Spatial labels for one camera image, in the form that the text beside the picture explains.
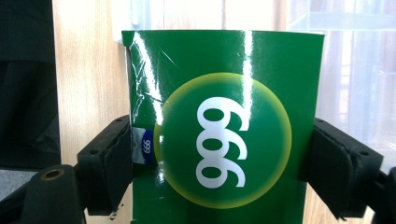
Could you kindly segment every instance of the green circle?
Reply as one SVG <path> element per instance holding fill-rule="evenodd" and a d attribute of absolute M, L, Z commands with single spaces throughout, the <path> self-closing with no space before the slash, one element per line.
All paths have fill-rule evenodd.
<path fill-rule="evenodd" d="M 196 176 L 196 167 L 203 160 L 196 139 L 204 130 L 197 118 L 197 109 L 206 99 L 221 97 L 235 101 L 248 112 L 249 126 L 240 131 L 242 120 L 231 113 L 224 128 L 238 134 L 247 147 L 247 157 L 238 160 L 240 148 L 229 144 L 224 159 L 239 166 L 245 185 L 237 187 L 238 176 L 227 172 L 220 187 L 209 189 Z M 251 203 L 264 195 L 281 177 L 290 156 L 291 127 L 288 114 L 276 95 L 251 77 L 233 73 L 213 73 L 197 77 L 179 87 L 163 105 L 163 117 L 154 129 L 157 162 L 165 179 L 181 196 L 210 208 L 233 208 Z M 206 110 L 206 119 L 220 120 L 224 112 Z M 209 150 L 222 143 L 216 139 L 203 142 Z M 220 170 L 207 167 L 202 174 L 217 178 Z"/>

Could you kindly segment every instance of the white number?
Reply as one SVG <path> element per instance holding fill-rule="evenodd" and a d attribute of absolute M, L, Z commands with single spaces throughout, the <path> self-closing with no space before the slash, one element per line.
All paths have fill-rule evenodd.
<path fill-rule="evenodd" d="M 221 120 L 207 120 L 204 113 L 209 109 L 220 110 L 223 113 L 223 118 Z M 244 171 L 235 162 L 224 158 L 228 152 L 230 142 L 235 143 L 239 148 L 238 160 L 245 160 L 248 155 L 244 140 L 237 133 L 226 129 L 230 123 L 231 112 L 234 112 L 242 120 L 239 131 L 247 131 L 249 114 L 240 104 L 231 99 L 212 97 L 203 101 L 198 107 L 198 122 L 204 130 L 198 135 L 196 147 L 203 159 L 198 163 L 195 174 L 201 185 L 209 189 L 221 187 L 227 180 L 228 171 L 234 172 L 238 177 L 238 183 L 236 185 L 238 188 L 245 186 L 246 179 Z M 204 147 L 204 141 L 207 139 L 220 140 L 221 148 L 208 150 Z M 202 171 L 207 167 L 219 169 L 220 175 L 214 178 L 204 176 Z"/>
<path fill-rule="evenodd" d="M 151 142 L 149 140 L 143 141 L 143 151 L 145 153 L 150 153 L 151 151 Z"/>

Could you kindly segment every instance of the green box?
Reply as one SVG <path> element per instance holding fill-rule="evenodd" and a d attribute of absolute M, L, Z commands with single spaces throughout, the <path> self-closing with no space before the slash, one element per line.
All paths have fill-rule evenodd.
<path fill-rule="evenodd" d="M 122 34 L 132 223 L 302 223 L 323 35 Z"/>

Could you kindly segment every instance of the wooden surface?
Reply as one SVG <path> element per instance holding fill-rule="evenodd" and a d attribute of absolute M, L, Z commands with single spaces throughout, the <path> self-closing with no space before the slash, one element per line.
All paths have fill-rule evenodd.
<path fill-rule="evenodd" d="M 129 113 L 124 50 L 112 40 L 110 9 L 108 0 L 53 0 L 63 163 L 76 164 L 77 153 L 111 120 Z M 129 223 L 131 192 L 114 221 L 89 217 L 88 223 Z M 344 223 L 310 188 L 305 203 L 304 223 Z M 371 215 L 348 223 L 370 223 Z"/>

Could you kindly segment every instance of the glossy surface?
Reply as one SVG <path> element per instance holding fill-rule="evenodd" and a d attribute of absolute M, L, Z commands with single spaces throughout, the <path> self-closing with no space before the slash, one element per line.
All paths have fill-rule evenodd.
<path fill-rule="evenodd" d="M 305 185 L 299 175 L 322 41 L 321 35 L 276 32 L 124 33 L 132 56 L 131 121 L 155 130 L 159 163 L 134 167 L 134 223 L 301 223 Z M 233 75 L 189 84 L 213 74 Z M 239 80 L 233 83 L 234 76 Z M 279 132 L 288 131 L 276 128 L 279 122 L 291 129 L 291 148 L 284 152 L 276 142 L 287 143 L 288 135 Z M 271 158 L 276 153 L 286 167 Z M 272 179 L 266 190 L 243 192 L 262 178 Z M 231 201 L 244 202 L 219 205 L 230 203 L 227 192 L 244 198 Z"/>

